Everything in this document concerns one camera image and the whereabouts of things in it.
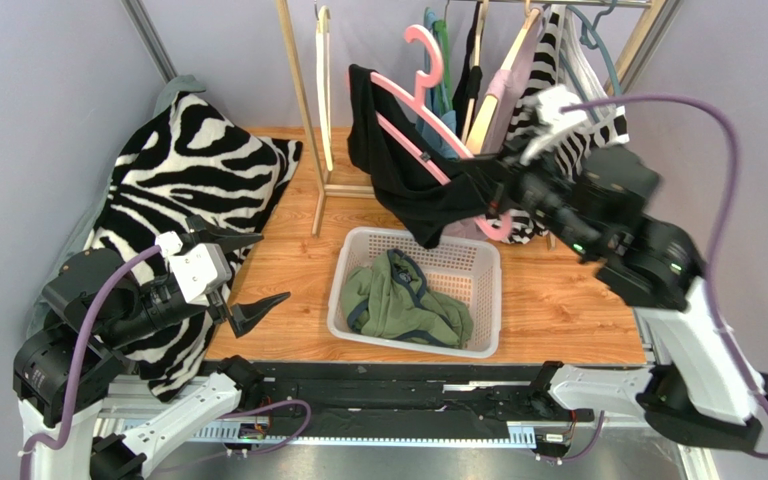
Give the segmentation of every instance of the hanging clothes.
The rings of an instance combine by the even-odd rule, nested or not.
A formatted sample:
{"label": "hanging clothes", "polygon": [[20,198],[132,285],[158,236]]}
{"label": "hanging clothes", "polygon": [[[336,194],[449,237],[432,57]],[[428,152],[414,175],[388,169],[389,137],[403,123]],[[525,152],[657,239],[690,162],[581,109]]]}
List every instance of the hanging clothes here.
{"label": "hanging clothes", "polygon": [[537,23],[539,22],[536,21],[536,25],[533,25],[526,33],[526,38],[520,44],[511,68],[497,71],[488,85],[487,95],[492,95],[499,101],[485,135],[485,141],[482,143],[482,153],[499,152],[505,142],[508,125],[514,115],[514,108],[528,86],[529,78],[531,78],[532,60],[535,56],[535,48],[538,46],[541,30]]}
{"label": "hanging clothes", "polygon": [[[575,91],[572,76],[561,68],[561,53],[571,65],[573,74],[589,98],[606,97],[597,75],[585,59],[575,29],[572,14],[564,6],[554,5],[550,8],[543,34],[535,50],[532,73],[514,108],[506,141],[522,135],[535,134],[538,119],[533,115],[531,108],[527,107],[530,97],[558,84],[568,85],[571,91]],[[592,150],[629,141],[623,107],[596,108],[595,116],[596,121],[589,117],[589,120],[571,132],[556,150],[556,163],[570,180],[579,176],[582,162]],[[512,233],[505,243],[527,243],[535,235],[547,234],[547,230],[535,223],[526,212],[511,210],[510,213],[513,221]]]}
{"label": "hanging clothes", "polygon": [[[430,8],[426,8],[424,26],[432,33],[432,36],[437,41],[437,45],[440,47],[440,52],[443,55],[444,65],[443,81],[425,92],[425,106],[443,121],[443,124],[446,125],[449,130],[454,132],[457,126],[457,119],[455,111],[452,110],[452,99],[450,97],[452,81],[449,77],[449,35],[446,31],[446,21],[439,20],[434,11]],[[431,70],[431,57],[428,52],[425,52],[424,54],[423,65],[426,72]],[[423,119],[417,119],[416,128],[426,142],[428,142],[434,150],[443,155],[444,158],[449,160],[458,158],[458,154],[455,153],[455,150],[453,150],[452,147]]]}
{"label": "hanging clothes", "polygon": [[[349,67],[354,117],[348,137],[349,158],[354,166],[372,177],[378,202],[399,218],[417,243],[434,248],[447,224],[487,213],[491,194],[480,191],[493,192],[493,188],[483,180],[468,177],[464,164],[446,161],[431,148],[405,116],[393,94],[372,83],[372,72],[357,65]],[[434,161],[450,182],[441,185],[381,128],[376,113],[402,132],[423,152],[424,158]],[[496,173],[492,171],[486,175],[494,181],[504,180],[494,178]]]}
{"label": "hanging clothes", "polygon": [[473,51],[476,49],[476,28],[479,23],[481,7],[481,2],[476,2],[473,23],[470,25],[470,32],[467,34],[467,51],[464,54],[464,67],[461,69],[461,79],[458,81],[458,86],[455,88],[455,93],[452,96],[452,108],[455,109],[455,122],[457,124],[455,134],[458,138],[462,138],[464,132],[467,104],[470,103],[471,99],[473,101],[478,100],[479,89],[482,85],[482,68],[472,66]]}

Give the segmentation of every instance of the white plastic basket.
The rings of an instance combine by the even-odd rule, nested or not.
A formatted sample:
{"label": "white plastic basket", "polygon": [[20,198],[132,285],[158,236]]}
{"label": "white plastic basket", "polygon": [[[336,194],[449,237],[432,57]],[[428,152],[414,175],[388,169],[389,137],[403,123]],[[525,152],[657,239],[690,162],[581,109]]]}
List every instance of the white plastic basket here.
{"label": "white plastic basket", "polygon": [[[340,291],[348,274],[358,266],[372,265],[375,257],[398,248],[416,261],[428,279],[429,288],[464,302],[473,317],[473,335],[463,349],[435,347],[418,343],[368,337],[353,332],[340,308]],[[440,246],[426,250],[404,230],[358,227],[346,236],[331,297],[328,300],[328,330],[335,336],[355,342],[418,352],[487,358],[499,346],[502,323],[502,270],[499,251],[486,242],[443,237]]]}

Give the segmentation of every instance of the black and white striped fabric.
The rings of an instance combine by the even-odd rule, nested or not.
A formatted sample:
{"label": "black and white striped fabric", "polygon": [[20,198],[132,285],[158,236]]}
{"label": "black and white striped fabric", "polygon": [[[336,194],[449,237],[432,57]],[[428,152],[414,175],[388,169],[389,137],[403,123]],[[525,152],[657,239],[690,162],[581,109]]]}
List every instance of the black and white striped fabric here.
{"label": "black and white striped fabric", "polygon": [[[300,142],[255,137],[198,96],[179,93],[121,151],[85,248],[111,248],[127,260],[162,232],[183,233],[191,215],[239,232],[260,232],[300,156]],[[234,274],[248,253],[227,256]],[[154,256],[133,272],[144,284],[167,269]],[[222,293],[227,298],[230,283]],[[123,353],[138,362],[151,392],[168,401],[197,373],[213,330],[212,320],[200,314]]]}
{"label": "black and white striped fabric", "polygon": [[[578,40],[573,14],[564,6],[555,5],[544,18],[544,32],[535,50],[532,73],[523,96],[514,108],[508,126],[506,141],[521,135],[534,135],[537,118],[528,106],[528,99],[538,92],[558,84],[567,85],[576,92],[574,82],[566,69],[562,68],[564,55],[573,74],[579,80],[585,96],[590,99],[606,97],[594,70],[585,59]],[[597,108],[589,115],[589,121],[574,130],[556,151],[556,163],[571,180],[582,171],[582,161],[591,150],[606,145],[627,143],[627,121],[623,107]],[[512,210],[512,232],[505,243],[527,243],[535,235],[546,235],[547,230],[520,210]]]}

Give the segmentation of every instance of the clothing rack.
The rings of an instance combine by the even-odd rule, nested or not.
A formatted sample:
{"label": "clothing rack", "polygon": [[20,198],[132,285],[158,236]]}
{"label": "clothing rack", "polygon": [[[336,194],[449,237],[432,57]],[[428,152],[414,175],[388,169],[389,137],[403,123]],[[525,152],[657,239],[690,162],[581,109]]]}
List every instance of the clothing rack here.
{"label": "clothing rack", "polygon": [[[494,3],[523,3],[523,0],[490,1]],[[619,8],[645,9],[615,64],[621,87],[625,90],[630,87],[643,70],[644,65],[652,55],[653,50],[667,29],[668,24],[670,24],[674,14],[676,14],[681,2],[682,0],[618,0],[617,7]],[[608,6],[610,2],[608,0],[535,0],[532,3],[544,5]],[[301,123],[304,126],[308,148],[313,155],[313,168],[316,172],[319,198],[313,214],[312,235],[318,237],[319,230],[322,227],[325,200],[328,197],[375,198],[375,195],[371,186],[331,183],[331,172],[322,168],[318,142],[316,141],[313,124],[310,120],[310,108],[307,103],[307,94],[304,90],[304,78],[301,75],[301,64],[298,59],[298,47],[292,29],[292,17],[289,13],[289,6],[287,5],[287,0],[275,0],[275,5],[280,17],[281,31],[283,32],[286,54],[289,59],[289,68],[292,72],[292,82],[295,86],[295,96],[298,100],[298,109],[301,112]],[[607,85],[605,88],[607,92],[611,93],[611,86]]]}

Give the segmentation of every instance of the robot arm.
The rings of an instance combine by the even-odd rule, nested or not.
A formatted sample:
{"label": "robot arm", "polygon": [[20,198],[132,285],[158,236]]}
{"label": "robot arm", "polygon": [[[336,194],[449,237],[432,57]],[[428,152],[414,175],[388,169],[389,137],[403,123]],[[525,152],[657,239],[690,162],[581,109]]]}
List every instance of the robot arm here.
{"label": "robot arm", "polygon": [[[231,278],[224,253],[252,245],[262,236],[220,229],[200,217],[187,219],[187,224],[185,234],[164,234],[157,239],[170,264],[168,275],[145,285],[139,285],[131,275],[118,277],[120,281],[99,309],[77,375],[70,371],[77,332],[95,296],[121,268],[123,260],[108,249],[77,254],[44,287],[43,295],[52,312],[45,328],[29,338],[15,356],[14,390],[20,400],[25,440],[41,433],[62,441],[58,449],[35,444],[31,470],[21,467],[24,478],[58,478],[61,471],[71,472],[73,478],[88,478],[90,457],[100,462],[96,467],[98,475],[116,469],[147,475],[203,424],[245,406],[246,399],[259,401],[254,387],[262,376],[241,358],[230,359],[225,371],[210,379],[205,394],[186,398],[165,412],[154,420],[153,428],[147,430],[149,434],[139,437],[144,432],[136,431],[105,439],[95,445],[92,454],[93,426],[101,402],[109,384],[124,370],[120,348],[203,311],[217,322],[230,322],[240,337],[289,297],[284,293],[251,305],[228,307],[220,293]],[[78,378],[78,387],[73,421],[64,431],[65,390],[71,377]],[[159,428],[165,433],[152,435],[153,431],[160,432]]]}
{"label": "robot arm", "polygon": [[[543,124],[494,156],[509,170],[505,195],[580,256],[601,261],[606,283],[668,352],[652,369],[554,369],[547,393],[568,410],[590,408],[644,418],[690,446],[751,452],[761,432],[757,400],[728,351],[704,295],[704,262],[691,237],[643,213],[659,176],[623,146],[595,150],[569,180],[549,150],[585,120],[561,113],[579,99],[564,87],[537,95]],[[768,397],[768,375],[752,372]]]}
{"label": "robot arm", "polygon": [[263,374],[241,357],[221,362],[218,371],[185,399],[125,434],[110,435],[91,449],[91,478],[147,478],[174,450],[216,418],[246,400],[259,401]]}

